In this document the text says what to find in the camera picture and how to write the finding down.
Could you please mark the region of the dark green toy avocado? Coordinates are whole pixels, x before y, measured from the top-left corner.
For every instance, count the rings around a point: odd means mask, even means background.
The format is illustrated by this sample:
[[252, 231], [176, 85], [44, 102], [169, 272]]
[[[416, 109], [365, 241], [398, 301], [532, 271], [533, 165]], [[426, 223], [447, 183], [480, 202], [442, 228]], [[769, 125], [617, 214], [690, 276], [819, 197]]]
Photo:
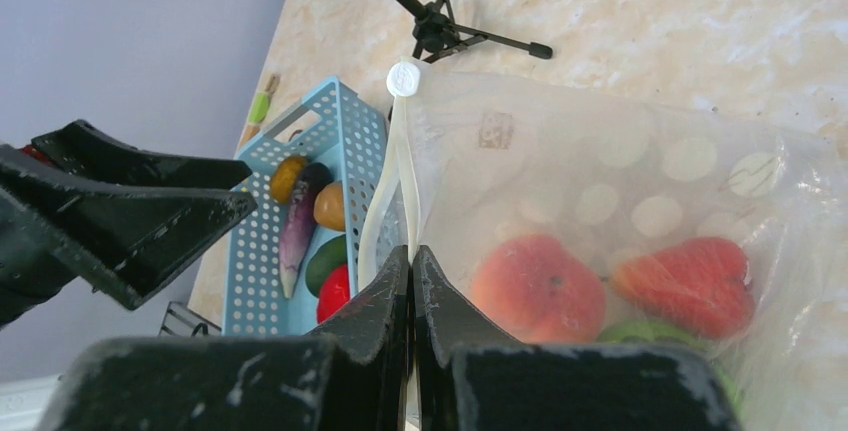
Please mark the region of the dark green toy avocado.
[[322, 244], [306, 267], [305, 284], [308, 291], [314, 297], [318, 297], [321, 287], [332, 272], [346, 263], [347, 240], [345, 236], [336, 236]]

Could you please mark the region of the blue perforated plastic basket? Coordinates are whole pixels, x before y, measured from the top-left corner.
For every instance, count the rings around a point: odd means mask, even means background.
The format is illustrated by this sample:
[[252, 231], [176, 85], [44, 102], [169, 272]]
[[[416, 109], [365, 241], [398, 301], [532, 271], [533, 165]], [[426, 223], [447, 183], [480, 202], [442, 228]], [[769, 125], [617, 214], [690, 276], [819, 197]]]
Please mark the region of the blue perforated plastic basket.
[[387, 127], [383, 115], [338, 77], [331, 76], [301, 98], [237, 153], [252, 173], [238, 185], [256, 209], [233, 228], [229, 239], [223, 305], [225, 335], [299, 335], [316, 324], [319, 299], [306, 272], [292, 297], [284, 295], [279, 242], [288, 208], [272, 198], [271, 178], [286, 158], [304, 156], [325, 165], [341, 182], [349, 284], [359, 291], [362, 227], [383, 168]]

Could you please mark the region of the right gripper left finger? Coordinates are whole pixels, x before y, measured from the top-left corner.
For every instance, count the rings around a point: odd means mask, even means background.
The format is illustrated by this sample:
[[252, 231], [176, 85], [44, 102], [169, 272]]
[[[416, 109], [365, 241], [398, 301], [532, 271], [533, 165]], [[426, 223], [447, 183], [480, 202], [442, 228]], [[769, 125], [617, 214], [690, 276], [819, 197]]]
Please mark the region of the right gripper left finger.
[[322, 351], [315, 430], [404, 428], [410, 272], [407, 247], [395, 247], [375, 279], [309, 333]]

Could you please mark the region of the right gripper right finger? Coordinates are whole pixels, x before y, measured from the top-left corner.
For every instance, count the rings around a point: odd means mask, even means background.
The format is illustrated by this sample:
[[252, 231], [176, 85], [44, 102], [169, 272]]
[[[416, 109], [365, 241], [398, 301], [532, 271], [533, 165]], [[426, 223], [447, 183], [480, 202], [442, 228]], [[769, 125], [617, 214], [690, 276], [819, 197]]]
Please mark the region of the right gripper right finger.
[[[418, 398], [425, 430], [520, 430], [524, 406], [496, 367], [506, 350], [524, 347], [485, 317], [449, 282], [435, 253], [420, 247], [411, 265]], [[469, 391], [453, 379], [455, 351], [493, 351]]]

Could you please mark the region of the clear polka dot zip bag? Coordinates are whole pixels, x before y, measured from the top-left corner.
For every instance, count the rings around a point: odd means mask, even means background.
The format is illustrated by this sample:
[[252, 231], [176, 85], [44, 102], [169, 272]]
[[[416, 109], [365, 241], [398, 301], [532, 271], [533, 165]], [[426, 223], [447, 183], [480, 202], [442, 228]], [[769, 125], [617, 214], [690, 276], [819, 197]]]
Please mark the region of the clear polka dot zip bag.
[[749, 258], [753, 320], [724, 339], [681, 328], [709, 344], [743, 393], [745, 428], [846, 428], [847, 162], [828, 139], [408, 57], [387, 87], [394, 115], [359, 288], [391, 248], [426, 245], [471, 301], [492, 250], [549, 234], [600, 278], [601, 331], [676, 325], [609, 278], [626, 259], [726, 238]]

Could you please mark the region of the orange toy peach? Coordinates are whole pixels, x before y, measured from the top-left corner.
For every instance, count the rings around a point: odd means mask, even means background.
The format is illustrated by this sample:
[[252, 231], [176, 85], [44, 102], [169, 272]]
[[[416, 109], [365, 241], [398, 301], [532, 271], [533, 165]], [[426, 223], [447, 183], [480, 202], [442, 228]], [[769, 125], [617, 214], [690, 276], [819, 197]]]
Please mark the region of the orange toy peach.
[[602, 329], [606, 294], [600, 278], [549, 234], [516, 236], [480, 263], [472, 303], [524, 342], [591, 342]]

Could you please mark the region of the red toy bell pepper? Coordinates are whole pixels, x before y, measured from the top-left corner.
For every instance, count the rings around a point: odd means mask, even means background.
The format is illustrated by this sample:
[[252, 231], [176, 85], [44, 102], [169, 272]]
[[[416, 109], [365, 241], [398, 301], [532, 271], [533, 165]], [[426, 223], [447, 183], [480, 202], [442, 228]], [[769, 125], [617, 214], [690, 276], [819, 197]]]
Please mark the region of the red toy bell pepper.
[[316, 308], [316, 320], [323, 323], [351, 298], [348, 265], [336, 267], [322, 284]]

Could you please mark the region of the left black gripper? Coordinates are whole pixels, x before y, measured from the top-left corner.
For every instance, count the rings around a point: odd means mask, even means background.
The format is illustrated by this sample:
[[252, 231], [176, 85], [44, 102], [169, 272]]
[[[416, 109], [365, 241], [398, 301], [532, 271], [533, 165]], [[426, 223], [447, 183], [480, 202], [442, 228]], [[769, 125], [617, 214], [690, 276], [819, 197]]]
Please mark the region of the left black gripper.
[[236, 188], [246, 163], [139, 149], [85, 120], [29, 151], [55, 167], [1, 148], [2, 329], [77, 278], [137, 309], [257, 207]]

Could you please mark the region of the red orange toy pepper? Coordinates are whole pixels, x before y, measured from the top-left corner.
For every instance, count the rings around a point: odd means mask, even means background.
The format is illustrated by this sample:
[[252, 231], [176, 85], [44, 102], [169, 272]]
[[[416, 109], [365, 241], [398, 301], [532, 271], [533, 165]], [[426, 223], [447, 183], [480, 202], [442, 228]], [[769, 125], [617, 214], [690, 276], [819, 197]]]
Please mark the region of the red orange toy pepper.
[[753, 320], [749, 258], [735, 242], [696, 237], [618, 264], [612, 289], [643, 311], [695, 334], [724, 339]]

